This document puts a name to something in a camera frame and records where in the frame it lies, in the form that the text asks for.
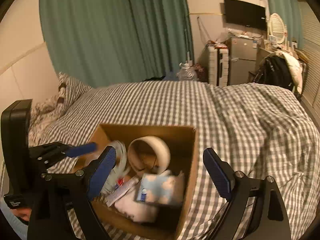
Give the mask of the operator left hand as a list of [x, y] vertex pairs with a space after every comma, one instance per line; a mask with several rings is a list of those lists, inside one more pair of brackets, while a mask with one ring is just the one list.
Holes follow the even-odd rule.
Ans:
[[30, 215], [31, 215], [31, 208], [29, 208], [29, 207], [21, 207], [21, 208], [18, 208], [18, 209], [11, 209], [10, 211], [17, 218], [22, 219], [23, 221], [29, 222]]

